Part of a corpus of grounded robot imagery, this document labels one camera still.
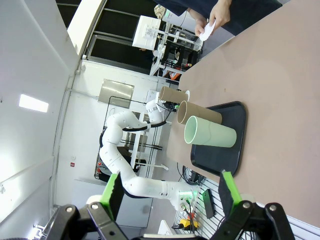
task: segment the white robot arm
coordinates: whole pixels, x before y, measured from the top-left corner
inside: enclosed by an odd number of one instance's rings
[[[163,122],[163,116],[158,111],[154,100],[146,104],[150,123],[139,121],[131,111],[123,111],[111,115],[107,121],[103,137],[103,147],[99,155],[108,169],[116,174],[120,172],[121,181],[125,190],[139,197],[168,199],[177,211],[182,211],[182,206],[187,206],[186,198],[191,202],[195,198],[195,186],[185,182],[172,182],[155,180],[136,176],[130,164],[119,153],[117,145],[123,136],[123,129],[130,132],[129,128],[149,129],[156,124]]]

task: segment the table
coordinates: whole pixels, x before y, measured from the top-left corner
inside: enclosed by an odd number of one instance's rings
[[[320,227],[320,1],[291,0],[185,72],[179,89],[209,107],[247,109],[242,161],[234,179],[262,204]],[[172,123],[167,157],[194,167],[184,125]]]

